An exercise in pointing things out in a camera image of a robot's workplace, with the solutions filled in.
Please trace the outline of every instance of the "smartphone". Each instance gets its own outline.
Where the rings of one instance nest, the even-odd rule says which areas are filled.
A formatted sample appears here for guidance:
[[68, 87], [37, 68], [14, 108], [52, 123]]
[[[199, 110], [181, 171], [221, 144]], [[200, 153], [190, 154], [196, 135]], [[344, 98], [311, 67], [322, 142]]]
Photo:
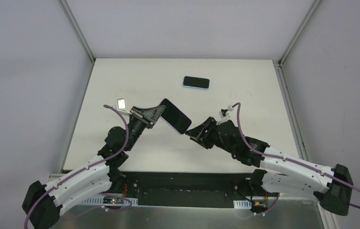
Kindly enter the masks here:
[[177, 133], [184, 134], [190, 127], [191, 120], [168, 99], [163, 99], [159, 105], [166, 107], [160, 117]]
[[183, 87], [208, 90], [210, 80], [198, 77], [185, 76], [183, 79]]

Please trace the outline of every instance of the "robotic hand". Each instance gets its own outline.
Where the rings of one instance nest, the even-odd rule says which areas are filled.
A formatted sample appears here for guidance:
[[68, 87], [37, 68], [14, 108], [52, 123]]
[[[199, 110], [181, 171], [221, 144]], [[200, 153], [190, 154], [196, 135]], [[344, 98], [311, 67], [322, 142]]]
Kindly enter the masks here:
[[30, 215], [32, 225], [36, 229], [48, 229], [83, 200], [107, 190], [119, 191], [124, 176], [118, 167], [128, 159], [124, 151], [132, 149], [145, 128], [154, 126], [164, 109], [165, 106], [148, 109], [132, 107], [127, 114], [130, 116], [127, 131], [119, 126], [111, 128], [105, 139], [106, 144], [86, 164], [44, 185], [39, 181], [31, 184], [22, 208]]
[[[317, 201], [321, 207], [337, 215], [348, 214], [352, 189], [325, 176], [329, 174], [353, 185], [349, 170], [345, 166], [337, 164], [331, 168], [313, 164], [287, 155], [266, 142], [244, 136], [252, 148], [250, 149], [242, 138], [241, 130], [229, 118], [228, 111], [232, 110], [231, 106], [222, 109], [220, 121], [209, 117], [203, 124], [187, 131], [186, 135], [206, 149], [216, 146], [231, 153], [233, 159], [247, 166], [280, 172], [279, 174], [262, 169], [253, 172], [250, 180], [246, 181], [246, 186], [257, 196], [264, 196], [266, 192], [282, 192]], [[306, 167], [292, 162], [292, 159]]]

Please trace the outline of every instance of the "black smartphone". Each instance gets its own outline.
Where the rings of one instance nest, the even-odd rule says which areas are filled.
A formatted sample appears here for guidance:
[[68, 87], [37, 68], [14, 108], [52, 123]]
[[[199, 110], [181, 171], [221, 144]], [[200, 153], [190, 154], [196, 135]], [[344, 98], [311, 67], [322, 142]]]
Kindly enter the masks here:
[[191, 125], [191, 120], [168, 99], [163, 99], [159, 105], [165, 105], [160, 116], [177, 133], [184, 134]]
[[183, 79], [183, 87], [208, 90], [210, 80], [198, 77], [185, 76]]

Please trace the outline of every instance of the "white table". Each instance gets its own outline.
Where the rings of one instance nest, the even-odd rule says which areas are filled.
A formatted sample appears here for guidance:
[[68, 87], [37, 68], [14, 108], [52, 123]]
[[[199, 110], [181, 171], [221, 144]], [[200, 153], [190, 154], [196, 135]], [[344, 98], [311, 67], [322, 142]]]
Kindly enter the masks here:
[[[209, 90], [183, 87], [186, 75], [210, 79]], [[168, 98], [192, 120], [190, 128], [209, 116], [219, 120], [221, 108], [241, 102], [245, 135], [298, 157], [271, 60], [97, 59], [63, 169], [84, 164], [103, 147], [111, 127], [124, 127], [114, 112], [103, 107], [115, 105], [118, 98], [125, 99], [128, 110], [154, 107]], [[230, 115], [236, 124], [236, 111]], [[256, 169], [219, 148], [202, 148], [162, 120], [145, 129], [127, 154], [121, 171], [245, 173]]]

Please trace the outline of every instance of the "white wall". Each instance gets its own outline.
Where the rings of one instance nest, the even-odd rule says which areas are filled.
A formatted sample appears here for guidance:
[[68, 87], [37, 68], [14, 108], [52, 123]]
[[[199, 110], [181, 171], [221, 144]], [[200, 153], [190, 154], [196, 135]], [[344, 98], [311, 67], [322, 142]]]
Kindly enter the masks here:
[[97, 58], [279, 59], [313, 0], [68, 0]]
[[[308, 154], [346, 165], [360, 187], [360, 1], [324, 1], [285, 64]], [[352, 202], [360, 204], [353, 192]], [[338, 217], [360, 228], [360, 210]]]
[[0, 228], [22, 228], [28, 186], [57, 169], [90, 62], [58, 2], [0, 2]]

